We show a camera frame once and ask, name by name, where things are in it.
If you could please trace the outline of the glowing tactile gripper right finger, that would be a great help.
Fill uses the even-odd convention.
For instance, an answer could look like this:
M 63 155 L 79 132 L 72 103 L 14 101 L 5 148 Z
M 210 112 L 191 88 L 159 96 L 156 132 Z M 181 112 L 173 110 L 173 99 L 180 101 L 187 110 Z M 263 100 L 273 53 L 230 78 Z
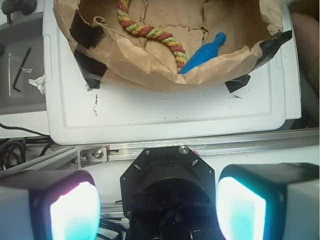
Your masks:
M 318 240 L 320 167 L 227 165 L 217 184 L 216 212 L 227 240 Z

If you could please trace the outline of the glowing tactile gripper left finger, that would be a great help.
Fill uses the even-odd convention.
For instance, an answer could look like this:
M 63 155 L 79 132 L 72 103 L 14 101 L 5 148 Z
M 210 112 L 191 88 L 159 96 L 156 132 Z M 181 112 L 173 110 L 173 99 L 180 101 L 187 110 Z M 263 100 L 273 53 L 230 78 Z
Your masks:
M 5 170 L 0 174 L 2 240 L 94 240 L 99 192 L 85 170 Z

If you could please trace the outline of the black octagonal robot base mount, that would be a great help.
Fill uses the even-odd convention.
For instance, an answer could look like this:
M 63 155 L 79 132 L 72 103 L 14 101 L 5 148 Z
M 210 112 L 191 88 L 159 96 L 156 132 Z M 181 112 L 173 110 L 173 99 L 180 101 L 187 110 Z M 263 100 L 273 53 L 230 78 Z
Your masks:
M 120 177 L 128 240 L 216 240 L 215 171 L 187 146 L 144 149 Z

